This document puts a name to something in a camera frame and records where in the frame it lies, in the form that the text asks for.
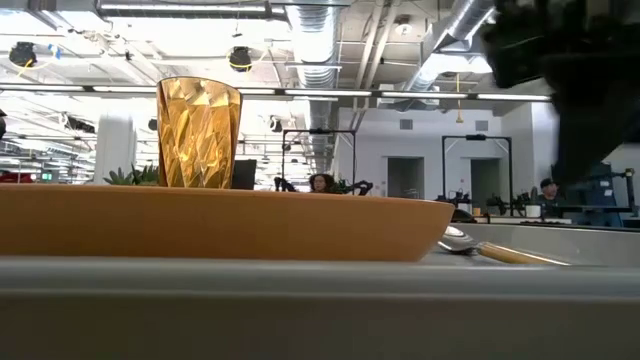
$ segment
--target doorway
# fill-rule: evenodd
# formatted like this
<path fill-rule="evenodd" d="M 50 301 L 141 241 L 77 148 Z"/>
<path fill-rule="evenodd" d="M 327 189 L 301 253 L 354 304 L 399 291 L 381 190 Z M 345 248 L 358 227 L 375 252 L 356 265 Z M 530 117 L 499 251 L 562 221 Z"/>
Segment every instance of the doorway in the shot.
<path fill-rule="evenodd" d="M 424 199 L 424 158 L 387 158 L 387 196 Z"/>
<path fill-rule="evenodd" d="M 471 159 L 473 207 L 487 211 L 487 199 L 500 196 L 500 159 Z"/>

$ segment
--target orange bowl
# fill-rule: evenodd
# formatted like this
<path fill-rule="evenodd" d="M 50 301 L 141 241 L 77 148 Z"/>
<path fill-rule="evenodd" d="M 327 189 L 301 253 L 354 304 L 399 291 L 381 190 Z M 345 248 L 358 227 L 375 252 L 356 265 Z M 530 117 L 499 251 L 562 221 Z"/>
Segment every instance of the orange bowl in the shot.
<path fill-rule="evenodd" d="M 418 261 L 452 213 L 367 196 L 0 185 L 0 255 Z"/>

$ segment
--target white column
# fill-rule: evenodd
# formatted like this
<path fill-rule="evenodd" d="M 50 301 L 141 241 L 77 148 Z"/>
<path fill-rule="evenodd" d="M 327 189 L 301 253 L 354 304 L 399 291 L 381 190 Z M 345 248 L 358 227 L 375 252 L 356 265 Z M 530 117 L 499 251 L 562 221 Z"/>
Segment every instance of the white column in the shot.
<path fill-rule="evenodd" d="M 110 111 L 100 117 L 94 183 L 107 184 L 110 171 L 128 174 L 136 161 L 136 127 L 131 114 Z"/>

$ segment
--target spoon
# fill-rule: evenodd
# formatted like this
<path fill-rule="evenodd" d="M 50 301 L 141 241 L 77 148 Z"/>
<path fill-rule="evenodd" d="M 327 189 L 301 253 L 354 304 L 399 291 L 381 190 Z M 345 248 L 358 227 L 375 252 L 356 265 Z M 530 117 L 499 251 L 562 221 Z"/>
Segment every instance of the spoon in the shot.
<path fill-rule="evenodd" d="M 452 254 L 471 255 L 475 251 L 480 255 L 507 264 L 570 265 L 544 256 L 513 250 L 489 242 L 480 242 L 453 226 L 447 226 L 447 230 L 444 232 L 442 240 L 438 241 L 438 245 Z"/>

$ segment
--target green leaves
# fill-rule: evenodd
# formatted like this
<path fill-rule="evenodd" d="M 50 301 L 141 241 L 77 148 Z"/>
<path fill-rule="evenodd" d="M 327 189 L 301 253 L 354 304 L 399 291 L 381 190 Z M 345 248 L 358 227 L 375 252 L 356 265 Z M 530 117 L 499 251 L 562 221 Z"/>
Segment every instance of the green leaves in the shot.
<path fill-rule="evenodd" d="M 117 173 L 109 171 L 109 177 L 103 179 L 110 185 L 156 186 L 158 185 L 158 167 L 148 165 L 140 171 L 131 165 L 131 172 L 126 176 L 122 169 L 118 168 Z"/>

